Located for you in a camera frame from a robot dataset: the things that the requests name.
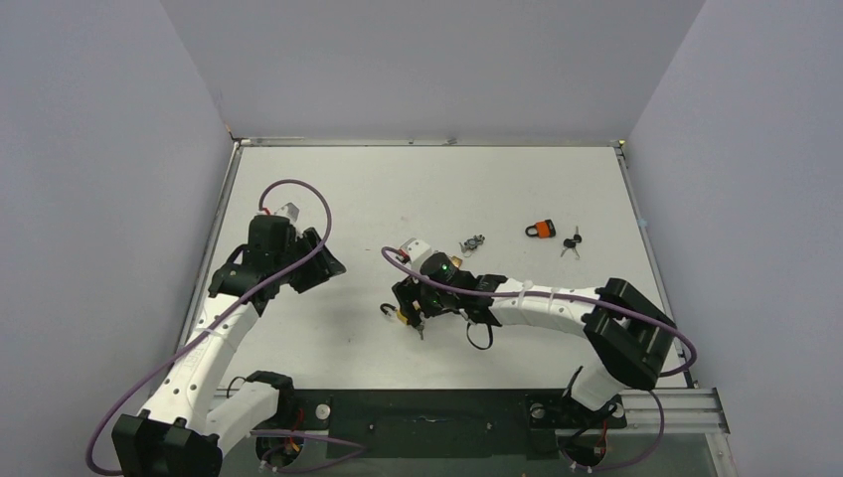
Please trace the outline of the orange padlock key bunch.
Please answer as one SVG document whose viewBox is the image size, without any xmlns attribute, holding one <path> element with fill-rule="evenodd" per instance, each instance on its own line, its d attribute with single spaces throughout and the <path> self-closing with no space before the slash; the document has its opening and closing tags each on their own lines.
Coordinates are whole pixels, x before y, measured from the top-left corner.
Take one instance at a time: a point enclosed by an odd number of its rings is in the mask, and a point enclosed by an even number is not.
<svg viewBox="0 0 843 477">
<path fill-rule="evenodd" d="M 575 227 L 575 232 L 569 237 L 563 240 L 563 248 L 560 254 L 560 257 L 564 257 L 567 254 L 571 254 L 575 260 L 580 260 L 581 255 L 578 250 L 578 246 L 583 242 L 583 237 L 580 234 L 580 228 Z"/>
</svg>

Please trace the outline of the orange padlock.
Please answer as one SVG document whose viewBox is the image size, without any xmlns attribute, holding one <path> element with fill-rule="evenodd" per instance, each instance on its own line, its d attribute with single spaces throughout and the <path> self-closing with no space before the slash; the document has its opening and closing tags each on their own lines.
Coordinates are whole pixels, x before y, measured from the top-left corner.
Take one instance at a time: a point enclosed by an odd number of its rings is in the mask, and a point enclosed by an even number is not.
<svg viewBox="0 0 843 477">
<path fill-rule="evenodd" d="M 557 235 L 557 231 L 553 221 L 547 219 L 527 226 L 524 229 L 524 234 L 531 239 L 551 239 Z"/>
</svg>

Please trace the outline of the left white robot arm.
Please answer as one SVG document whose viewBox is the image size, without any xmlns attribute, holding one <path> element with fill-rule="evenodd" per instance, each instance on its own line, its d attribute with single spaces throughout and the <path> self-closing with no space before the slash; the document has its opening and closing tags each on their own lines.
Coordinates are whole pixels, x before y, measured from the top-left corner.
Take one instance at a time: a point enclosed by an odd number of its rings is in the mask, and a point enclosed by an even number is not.
<svg viewBox="0 0 843 477">
<path fill-rule="evenodd" d="M 248 239 L 214 272 L 190 341 L 135 414 L 111 431 L 122 476 L 217 476 L 224 457 L 263 422 L 290 424 L 290 377 L 255 372 L 246 387 L 214 405 L 218 385 L 247 333 L 284 285 L 303 293 L 345 266 L 314 228 L 285 215 L 258 215 Z"/>
</svg>

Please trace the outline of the yellow padlock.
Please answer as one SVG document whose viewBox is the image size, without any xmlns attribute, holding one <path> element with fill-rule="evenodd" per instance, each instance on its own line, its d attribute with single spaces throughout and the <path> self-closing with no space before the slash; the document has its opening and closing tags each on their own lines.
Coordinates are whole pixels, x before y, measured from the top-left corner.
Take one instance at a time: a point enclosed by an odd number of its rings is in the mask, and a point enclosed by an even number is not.
<svg viewBox="0 0 843 477">
<path fill-rule="evenodd" d="M 407 318 L 401 313 L 401 310 L 390 303 L 382 303 L 379 306 L 381 314 L 388 320 L 397 320 L 398 322 L 408 326 Z"/>
</svg>

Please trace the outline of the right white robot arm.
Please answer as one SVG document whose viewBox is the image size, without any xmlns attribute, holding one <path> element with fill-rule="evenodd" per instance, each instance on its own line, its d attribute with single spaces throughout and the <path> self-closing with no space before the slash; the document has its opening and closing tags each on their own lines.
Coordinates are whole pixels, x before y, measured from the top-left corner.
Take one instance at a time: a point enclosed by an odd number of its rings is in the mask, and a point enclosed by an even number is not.
<svg viewBox="0 0 843 477">
<path fill-rule="evenodd" d="M 576 372 L 562 395 L 563 416 L 585 424 L 623 390 L 652 391 L 676 338 L 674 322 L 620 278 L 604 285 L 563 289 L 500 274 L 474 275 L 444 252 L 385 247 L 384 258 L 405 273 L 392 291 L 404 322 L 422 330 L 445 314 L 488 332 L 532 327 L 587 341 L 595 358 Z"/>
</svg>

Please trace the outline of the brass padlock key bunch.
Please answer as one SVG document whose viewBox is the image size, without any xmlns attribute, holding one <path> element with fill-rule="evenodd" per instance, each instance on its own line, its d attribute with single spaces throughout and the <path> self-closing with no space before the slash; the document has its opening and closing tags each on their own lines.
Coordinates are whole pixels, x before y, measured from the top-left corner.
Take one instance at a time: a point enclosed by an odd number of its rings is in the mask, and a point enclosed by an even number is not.
<svg viewBox="0 0 843 477">
<path fill-rule="evenodd" d="M 485 243 L 484 235 L 475 235 L 465 239 L 459 244 L 460 253 L 463 257 L 470 257 Z"/>
</svg>

